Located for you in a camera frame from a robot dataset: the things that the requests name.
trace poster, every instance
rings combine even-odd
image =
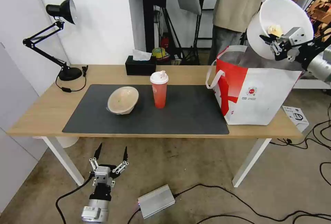
[[[331,23],[331,0],[312,0],[305,11],[313,25],[314,38],[331,32],[329,27]],[[324,42],[329,37],[330,35],[323,37],[322,41]]]

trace gray pants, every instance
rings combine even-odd
[[[238,45],[241,35],[241,32],[213,26],[213,39],[208,64],[214,62],[216,56],[224,51],[226,47],[230,45]]]

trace white table leg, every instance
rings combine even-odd
[[[69,172],[70,176],[75,180],[78,186],[84,183],[84,178],[76,168],[75,164],[71,161],[68,154],[62,148],[61,144],[55,137],[41,137],[48,147],[52,150],[60,163]]]
[[[236,188],[240,185],[242,180],[244,180],[245,176],[248,174],[249,170],[253,167],[257,159],[260,157],[264,149],[267,147],[270,138],[267,139],[258,139],[248,154],[245,162],[241,165],[237,174],[234,176],[232,180],[233,186]]]

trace white box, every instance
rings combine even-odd
[[[300,132],[303,132],[309,126],[309,122],[300,108],[283,106],[283,109]]]

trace tissue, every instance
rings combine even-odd
[[[139,50],[132,50],[133,60],[135,61],[148,61],[151,59],[152,54]]]

